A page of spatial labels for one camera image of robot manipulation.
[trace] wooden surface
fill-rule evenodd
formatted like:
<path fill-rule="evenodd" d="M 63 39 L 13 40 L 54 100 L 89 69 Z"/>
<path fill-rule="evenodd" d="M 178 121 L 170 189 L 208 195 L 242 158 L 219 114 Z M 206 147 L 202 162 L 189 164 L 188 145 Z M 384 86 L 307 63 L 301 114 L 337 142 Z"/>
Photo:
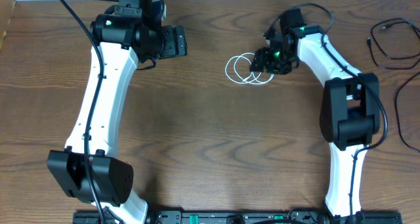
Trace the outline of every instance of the wooden surface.
<path fill-rule="evenodd" d="M 134 167 L 140 197 L 185 210 L 322 206 L 330 157 L 318 125 L 322 86 L 310 69 L 260 87 L 224 75 L 231 56 L 264 46 L 262 33 L 277 14 L 304 2 L 335 12 L 335 48 L 381 80 L 389 136 L 367 154 L 363 208 L 419 222 L 419 155 L 400 142 L 392 106 L 415 70 L 375 68 L 366 37 L 386 18 L 419 24 L 420 0 L 167 0 L 166 24 L 185 27 L 189 54 L 135 73 L 119 130 L 119 159 Z M 88 25 L 109 5 L 70 4 Z M 309 23 L 327 22 L 318 10 L 304 13 Z M 398 51 L 409 40 L 390 36 Z M 74 211 L 92 209 L 67 198 L 46 166 L 49 150 L 62 150 L 75 124 L 90 61 L 89 40 L 59 2 L 16 4 L 0 53 L 0 223 L 70 223 Z M 246 73 L 246 64 L 238 66 Z M 404 131 L 417 145 L 419 84 L 410 84 L 402 105 Z"/>
<path fill-rule="evenodd" d="M 0 51 L 13 13 L 14 0 L 0 0 Z"/>

